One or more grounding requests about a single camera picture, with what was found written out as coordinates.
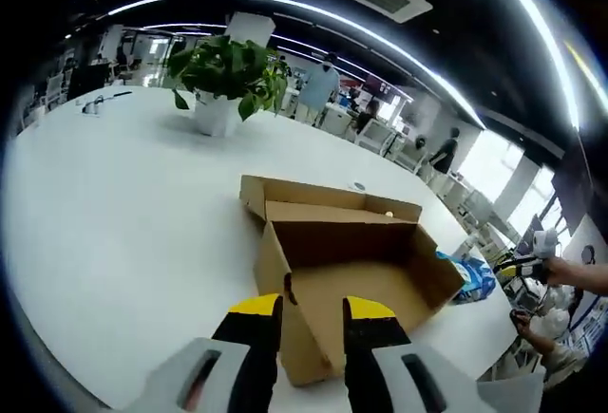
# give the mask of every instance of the green leaves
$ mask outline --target green leaves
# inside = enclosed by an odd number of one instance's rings
[[[175,106],[177,107],[177,109],[185,109],[186,111],[188,109],[190,109],[188,107],[188,103],[186,102],[186,100],[182,97],[182,95],[180,95],[178,93],[178,91],[174,88],[173,90],[173,96],[175,97]]]
[[[245,122],[247,118],[253,116],[258,110],[259,104],[260,99],[258,95],[253,93],[248,93],[245,95],[238,105],[238,114],[240,115],[240,119]]]
[[[260,108],[274,105],[278,112],[287,88],[285,64],[275,51],[253,41],[230,41],[228,36],[207,36],[199,47],[173,55],[167,66],[169,75],[191,92],[242,98],[238,113],[244,121]],[[187,109],[185,100],[175,90],[174,94],[176,107]]]
[[[190,61],[192,60],[192,55],[194,54],[194,49],[183,50],[182,52],[178,52],[177,54],[172,55],[167,62],[167,67],[169,68],[169,76],[172,78],[177,78],[182,74],[182,72],[186,69]]]

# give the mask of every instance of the open cardboard box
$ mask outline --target open cardboard box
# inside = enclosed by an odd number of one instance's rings
[[[343,297],[385,304],[410,331],[464,284],[435,256],[415,204],[253,176],[240,199],[267,222],[254,271],[260,294],[285,295],[280,353],[293,385],[344,372]]]

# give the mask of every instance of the white round table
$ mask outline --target white round table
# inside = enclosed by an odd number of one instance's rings
[[[132,90],[81,114],[97,95]],[[256,295],[260,226],[238,200],[242,174],[347,188],[423,206],[421,223],[451,253],[466,234],[410,172],[299,122],[258,113],[229,139],[196,131],[169,90],[107,87],[45,115],[9,147],[5,247],[9,281],[55,358],[114,408],[148,373],[230,306]],[[515,338],[500,288],[447,306],[412,339],[482,375]],[[293,388],[279,369],[271,411],[350,411],[332,380]]]

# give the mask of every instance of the black ceiling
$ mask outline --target black ceiling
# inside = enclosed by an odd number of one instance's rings
[[[72,9],[90,15],[107,12],[133,1],[137,0],[73,0]],[[372,28],[448,79],[473,107],[483,106],[500,112],[558,146],[567,147],[571,130],[553,66],[541,37],[517,0],[427,0],[433,9],[403,25],[352,0],[298,1],[339,13]],[[606,32],[602,22],[606,19],[606,0],[555,1],[577,26],[581,26],[580,31],[596,47],[598,56],[605,56],[606,51],[597,45],[605,47],[606,43],[600,40]],[[603,17],[597,17],[595,13],[602,7]],[[299,8],[253,0],[167,0],[129,10],[101,22],[111,21],[129,26],[172,22],[223,24],[226,16],[235,10],[273,15],[277,34],[334,50],[393,84],[418,85],[409,75],[370,49],[378,51],[417,77],[446,103],[454,104],[425,72],[386,46],[332,19]],[[331,28],[366,47],[358,46],[318,26],[276,16],[274,13]],[[273,40],[272,45],[311,52],[306,47],[278,40]],[[349,70],[361,74],[354,68]],[[466,118],[464,111],[461,110],[460,113]],[[512,137],[510,131],[504,133]]]

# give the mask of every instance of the blue bag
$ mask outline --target blue bag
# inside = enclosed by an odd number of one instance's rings
[[[494,291],[496,287],[494,272],[481,259],[473,257],[457,259],[441,252],[437,252],[437,256],[451,261],[465,280],[465,284],[453,299],[456,304],[481,301]]]

